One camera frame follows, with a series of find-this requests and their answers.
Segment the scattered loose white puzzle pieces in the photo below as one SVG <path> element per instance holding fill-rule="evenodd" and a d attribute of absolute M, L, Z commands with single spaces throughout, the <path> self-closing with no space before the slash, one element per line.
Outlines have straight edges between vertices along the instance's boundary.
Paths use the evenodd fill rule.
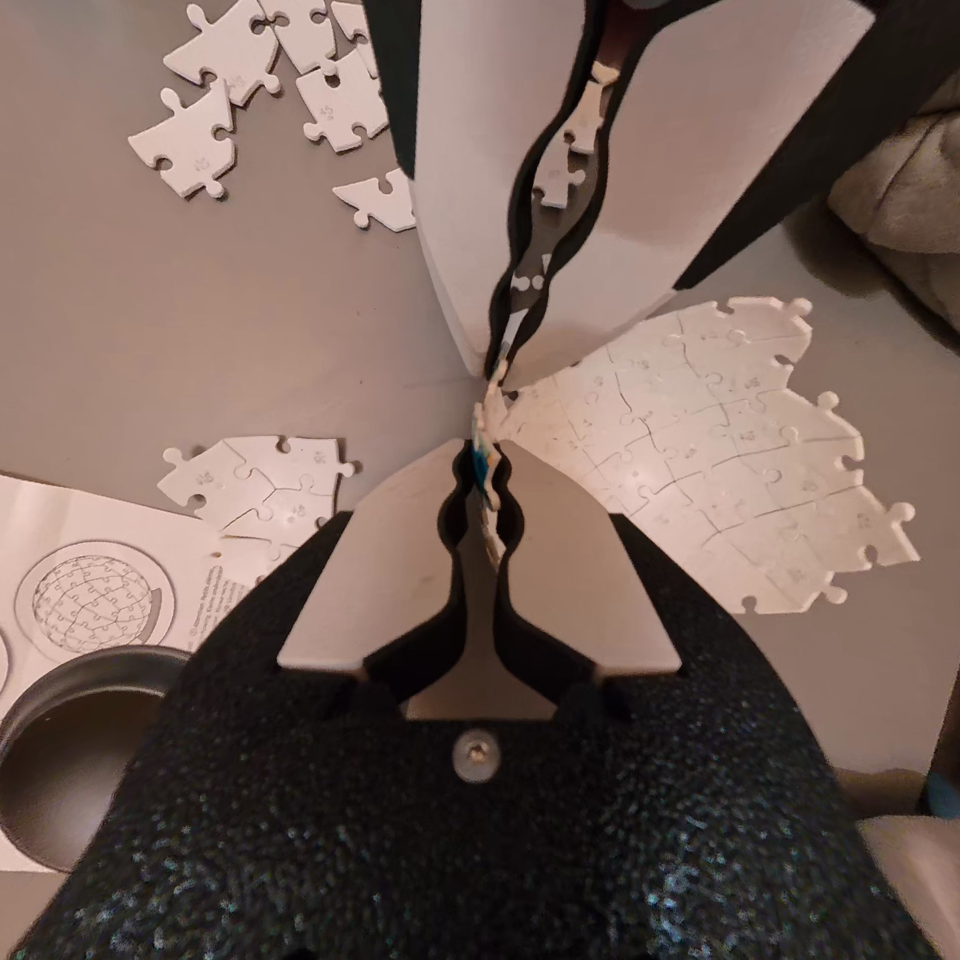
<path fill-rule="evenodd" d="M 212 19 L 199 3 L 186 8 L 193 33 L 162 57 L 176 78 L 200 89 L 186 103 L 173 89 L 160 92 L 167 117 L 128 139 L 138 161 L 159 176 L 174 195 L 188 199 L 225 195 L 223 176 L 236 162 L 230 139 L 235 113 L 260 91 L 282 92 L 276 63 L 284 53 L 294 65 L 296 95 L 307 109 L 304 135 L 335 154 L 359 148 L 361 134 L 390 131 L 378 51 L 365 2 L 232 2 Z M 510 275 L 530 242 L 530 195 L 534 170 L 550 138 L 587 84 L 608 2 L 584 2 L 582 39 L 557 115 L 535 138 L 521 163 L 510 195 L 510 264 L 494 293 L 507 290 Z"/>

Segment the white paper instruction sheet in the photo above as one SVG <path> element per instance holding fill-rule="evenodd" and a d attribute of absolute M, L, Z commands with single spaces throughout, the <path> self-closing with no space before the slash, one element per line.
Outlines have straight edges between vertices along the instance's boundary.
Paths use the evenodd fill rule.
<path fill-rule="evenodd" d="M 2 720 L 31 684 L 129 646 L 194 652 L 279 561 L 198 519 L 3 476 Z M 2 837 L 2 871 L 42 869 Z"/>

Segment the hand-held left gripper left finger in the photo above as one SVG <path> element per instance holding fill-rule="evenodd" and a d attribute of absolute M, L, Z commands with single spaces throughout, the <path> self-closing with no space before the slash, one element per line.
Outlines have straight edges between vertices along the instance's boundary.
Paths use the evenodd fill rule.
<path fill-rule="evenodd" d="M 448 674 L 467 642 L 459 545 L 473 488 L 471 443 L 455 438 L 366 495 L 281 647 L 278 667 L 373 682 L 400 703 Z"/>

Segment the large assembled white puzzle section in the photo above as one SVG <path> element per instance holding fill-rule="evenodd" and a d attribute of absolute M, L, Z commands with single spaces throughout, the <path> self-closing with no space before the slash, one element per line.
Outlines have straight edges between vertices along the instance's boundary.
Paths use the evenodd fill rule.
<path fill-rule="evenodd" d="M 917 562 L 916 515 L 863 484 L 861 433 L 790 389 L 804 298 L 731 297 L 642 319 L 508 400 L 505 355 L 474 408 L 481 485 L 512 441 L 621 514 L 729 613 L 839 604 L 839 574 Z"/>

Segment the black round ball stand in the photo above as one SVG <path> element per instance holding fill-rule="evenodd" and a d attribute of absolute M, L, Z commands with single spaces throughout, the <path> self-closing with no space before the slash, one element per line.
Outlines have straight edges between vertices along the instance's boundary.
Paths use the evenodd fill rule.
<path fill-rule="evenodd" d="M 67 874 L 99 830 L 189 654 L 128 646 L 84 654 L 32 683 L 2 720 L 2 837 Z"/>

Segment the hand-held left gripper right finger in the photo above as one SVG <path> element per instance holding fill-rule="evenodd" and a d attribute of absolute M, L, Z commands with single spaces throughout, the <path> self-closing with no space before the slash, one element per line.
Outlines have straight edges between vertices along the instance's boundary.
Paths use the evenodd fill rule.
<path fill-rule="evenodd" d="M 551 703 L 576 686 L 676 674 L 681 656 L 618 533 L 582 486 L 500 442 L 493 642 L 507 671 Z"/>

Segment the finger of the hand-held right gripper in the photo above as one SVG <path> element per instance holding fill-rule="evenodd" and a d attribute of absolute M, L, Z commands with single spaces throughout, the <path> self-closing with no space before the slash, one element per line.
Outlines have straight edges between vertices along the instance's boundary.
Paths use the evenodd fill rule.
<path fill-rule="evenodd" d="M 723 1 L 641 55 L 612 124 L 606 191 L 504 386 L 579 361 L 655 313 L 874 23 L 849 1 Z"/>
<path fill-rule="evenodd" d="M 470 374 L 510 261 L 522 162 L 558 114 L 582 40 L 582 1 L 424 1 L 414 217 L 443 318 Z"/>

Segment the small assembled white puzzle section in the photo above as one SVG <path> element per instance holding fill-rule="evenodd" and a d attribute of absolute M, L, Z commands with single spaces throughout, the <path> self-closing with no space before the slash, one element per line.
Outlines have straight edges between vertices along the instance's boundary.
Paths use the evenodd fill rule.
<path fill-rule="evenodd" d="M 168 472 L 158 489 L 227 537 L 252 539 L 272 550 L 304 544 L 335 514 L 340 481 L 357 466 L 341 458 L 336 438 L 226 438 L 186 458 L 163 452 Z"/>

